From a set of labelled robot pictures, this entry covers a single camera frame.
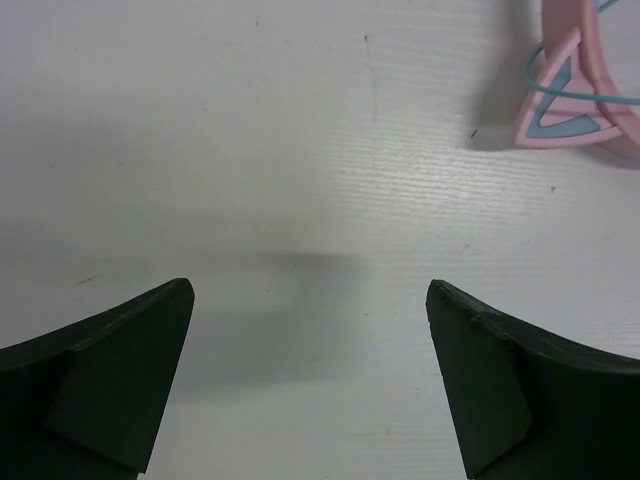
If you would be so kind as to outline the pink blue cat-ear headphones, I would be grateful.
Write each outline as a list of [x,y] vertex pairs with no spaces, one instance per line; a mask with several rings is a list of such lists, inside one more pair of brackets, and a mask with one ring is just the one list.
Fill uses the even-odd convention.
[[600,14],[613,1],[541,3],[542,42],[524,69],[528,95],[513,143],[523,149],[596,145],[639,157],[638,98],[624,97],[610,76],[601,44]]

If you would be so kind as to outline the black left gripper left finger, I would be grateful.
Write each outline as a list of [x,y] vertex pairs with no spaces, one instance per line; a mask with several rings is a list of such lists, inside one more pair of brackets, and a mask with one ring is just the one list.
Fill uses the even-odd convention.
[[145,473],[193,306],[191,282],[177,278],[2,349],[2,478]]

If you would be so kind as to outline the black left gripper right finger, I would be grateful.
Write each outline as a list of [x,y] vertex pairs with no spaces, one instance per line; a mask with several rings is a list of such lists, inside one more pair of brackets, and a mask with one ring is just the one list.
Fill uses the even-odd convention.
[[636,479],[639,362],[431,282],[431,338],[469,479]]

